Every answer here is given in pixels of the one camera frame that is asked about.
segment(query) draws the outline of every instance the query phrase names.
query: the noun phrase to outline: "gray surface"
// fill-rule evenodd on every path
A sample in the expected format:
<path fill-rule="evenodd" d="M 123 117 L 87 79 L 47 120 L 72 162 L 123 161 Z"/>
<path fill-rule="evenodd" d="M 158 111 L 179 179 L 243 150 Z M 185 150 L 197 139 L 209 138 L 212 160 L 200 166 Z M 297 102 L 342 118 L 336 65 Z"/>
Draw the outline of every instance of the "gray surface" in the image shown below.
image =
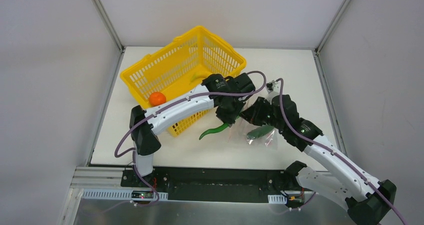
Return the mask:
<path fill-rule="evenodd" d="M 424 221 L 423 48 L 424 0 L 352 0 L 321 52 L 347 154 L 397 185 L 410 224 Z"/>
<path fill-rule="evenodd" d="M 101 0 L 125 46 L 164 46 L 197 25 L 234 47 L 315 48 L 343 0 Z"/>
<path fill-rule="evenodd" d="M 0 7 L 1 224 L 56 224 L 118 49 L 91 0 Z"/>
<path fill-rule="evenodd" d="M 301 212 L 282 204 L 167 201 L 152 207 L 134 207 L 125 202 L 101 213 L 116 200 L 82 199 L 75 225 L 353 225 L 346 211 L 332 201 L 316 196 Z"/>

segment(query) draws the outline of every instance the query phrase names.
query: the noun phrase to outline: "plastic basket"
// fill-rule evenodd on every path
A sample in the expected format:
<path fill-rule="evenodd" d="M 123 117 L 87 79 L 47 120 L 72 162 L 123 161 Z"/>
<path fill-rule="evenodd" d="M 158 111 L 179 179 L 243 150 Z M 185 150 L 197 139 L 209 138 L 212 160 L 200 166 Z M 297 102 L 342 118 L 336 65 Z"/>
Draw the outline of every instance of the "plastic basket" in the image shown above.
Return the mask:
<path fill-rule="evenodd" d="M 125 69 L 120 78 L 142 108 L 150 108 L 149 96 L 161 92 L 170 101 L 187 93 L 210 74 L 238 76 L 246 60 L 226 41 L 203 26 L 196 26 L 142 60 Z M 174 137 L 187 129 L 207 111 L 198 112 L 171 127 Z"/>

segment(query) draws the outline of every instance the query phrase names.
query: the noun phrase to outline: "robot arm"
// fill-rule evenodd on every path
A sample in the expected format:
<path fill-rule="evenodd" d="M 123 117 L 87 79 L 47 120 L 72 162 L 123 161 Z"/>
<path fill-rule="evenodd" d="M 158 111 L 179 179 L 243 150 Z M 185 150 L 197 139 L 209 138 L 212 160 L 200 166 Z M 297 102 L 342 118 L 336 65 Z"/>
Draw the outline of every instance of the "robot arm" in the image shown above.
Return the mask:
<path fill-rule="evenodd" d="M 207 93 L 251 93 L 255 91 L 255 86 L 248 75 L 242 73 L 233 78 L 212 74 L 204 79 L 202 84 L 165 104 L 147 110 L 143 110 L 140 106 L 134 107 L 131 111 L 130 128 L 140 121 L 150 118 L 137 126 L 131 133 L 136 150 L 135 163 L 139 174 L 143 177 L 153 170 L 153 154 L 161 147 L 157 138 L 158 134 L 169 126 L 178 126 L 178 121 L 181 119 L 217 107 L 216 116 L 223 123 L 232 125 L 240 116 L 256 126 L 273 126 L 278 129 L 278 132 L 290 145 L 301 152 L 305 152 L 329 171 L 327 174 L 317 173 L 307 167 L 306 164 L 295 161 L 284 171 L 285 179 L 291 180 L 293 184 L 303 188 L 316 191 L 332 200 L 347 210 L 349 216 L 357 224 L 378 224 L 390 210 L 390 207 L 368 185 L 368 182 L 378 185 L 379 192 L 391 203 L 395 199 L 396 186 L 389 180 L 380 182 L 376 177 L 354 164 L 330 143 L 316 125 L 299 116 L 296 103 L 290 99 L 289 95 L 283 95 L 282 106 L 287 121 L 298 133 L 324 145 L 324 147 L 307 142 L 294 134 L 286 124 L 281 112 L 279 93 L 277 93 L 280 90 L 280 84 L 271 82 L 266 87 L 268 92 L 274 93 L 275 96 L 270 101 L 258 97 L 252 106 L 242 111 L 245 101 L 250 96 L 236 97 Z M 349 162 L 356 170 L 361 171 L 367 181 L 364 182 L 345 161 Z"/>
<path fill-rule="evenodd" d="M 131 110 L 130 129 L 142 120 L 150 118 L 131 133 L 137 153 L 135 164 L 139 174 L 143 177 L 153 171 L 153 154 L 161 148 L 157 135 L 166 128 L 170 126 L 175 128 L 179 125 L 178 121 L 214 107 L 218 107 L 216 117 L 223 123 L 232 125 L 245 106 L 246 100 L 251 96 L 209 95 L 209 93 L 253 94 L 254 91 L 255 86 L 247 73 L 237 77 L 212 74 L 192 90 L 160 106 L 146 110 L 140 106 L 134 107 Z"/>
<path fill-rule="evenodd" d="M 283 95 L 284 113 L 292 127 L 299 134 L 324 145 L 324 147 L 307 142 L 294 134 L 286 124 L 281 112 L 280 94 L 277 92 L 280 91 L 280 83 L 268 83 L 267 89 L 269 93 L 275 94 L 273 99 L 268 101 L 259 97 L 240 116 L 257 126 L 271 125 L 275 127 L 290 145 L 306 153 L 328 170 L 326 174 L 318 173 L 307 167 L 306 164 L 296 161 L 284 171 L 287 174 L 286 179 L 291 179 L 293 184 L 316 191 L 332 200 L 344 208 L 357 224 L 378 224 L 390 207 L 382 201 L 368 183 L 378 185 L 377 189 L 391 203 L 395 199 L 396 186 L 389 180 L 379 181 L 378 178 L 352 162 L 328 140 L 315 124 L 299 117 L 296 104 L 289 95 Z M 360 171 L 365 176 L 366 182 L 345 161 Z"/>

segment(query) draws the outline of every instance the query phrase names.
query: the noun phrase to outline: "white tabletop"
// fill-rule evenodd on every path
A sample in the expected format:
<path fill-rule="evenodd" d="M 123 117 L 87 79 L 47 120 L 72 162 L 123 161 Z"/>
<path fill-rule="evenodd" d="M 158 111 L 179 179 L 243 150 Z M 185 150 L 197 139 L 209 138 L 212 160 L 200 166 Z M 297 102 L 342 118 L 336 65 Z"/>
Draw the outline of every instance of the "white tabletop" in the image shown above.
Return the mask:
<path fill-rule="evenodd" d="M 159 49 L 160 47 L 127 47 L 119 73 L 141 60 L 146 54 L 153 54 Z M 250 48 L 238 48 L 236 51 L 247 60 L 244 72 L 260 70 L 265 73 L 268 81 L 282 77 L 284 94 L 289 94 L 291 99 L 296 102 L 300 116 L 316 124 L 335 144 L 312 51 Z M 260 75 L 253 74 L 250 77 L 257 88 L 262 84 Z M 267 92 L 263 90 L 259 95 L 266 97 Z M 91 164 L 127 165 L 132 160 L 130 153 L 115 158 L 114 150 L 122 136 L 128 131 L 131 109 L 137 105 L 127 86 L 118 76 Z M 191 126 L 178 137 L 172 137 L 168 132 L 163 132 L 158 136 L 162 147 L 154 154 L 153 165 L 281 170 L 298 160 L 317 171 L 325 170 L 314 159 L 289 145 L 280 135 L 277 136 L 275 146 L 249 145 L 241 135 L 240 128 L 243 125 L 240 125 L 240 122 L 231 129 L 227 128 L 223 132 L 207 135 L 202 140 L 198 140 L 203 131 L 222 124 L 215 117 L 215 112 L 211 111 L 198 120 L 196 126 Z M 129 137 L 120 151 L 132 146 L 133 142 Z"/>

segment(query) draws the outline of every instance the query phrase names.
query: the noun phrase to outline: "orange fruit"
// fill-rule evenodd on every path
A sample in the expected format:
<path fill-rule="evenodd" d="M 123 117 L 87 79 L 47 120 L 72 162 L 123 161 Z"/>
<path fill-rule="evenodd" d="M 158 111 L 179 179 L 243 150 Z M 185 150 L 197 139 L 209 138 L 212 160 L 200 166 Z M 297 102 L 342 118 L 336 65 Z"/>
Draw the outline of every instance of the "orange fruit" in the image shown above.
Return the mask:
<path fill-rule="evenodd" d="M 155 91 L 148 97 L 148 102 L 152 107 L 159 106 L 167 102 L 167 98 L 162 92 Z"/>

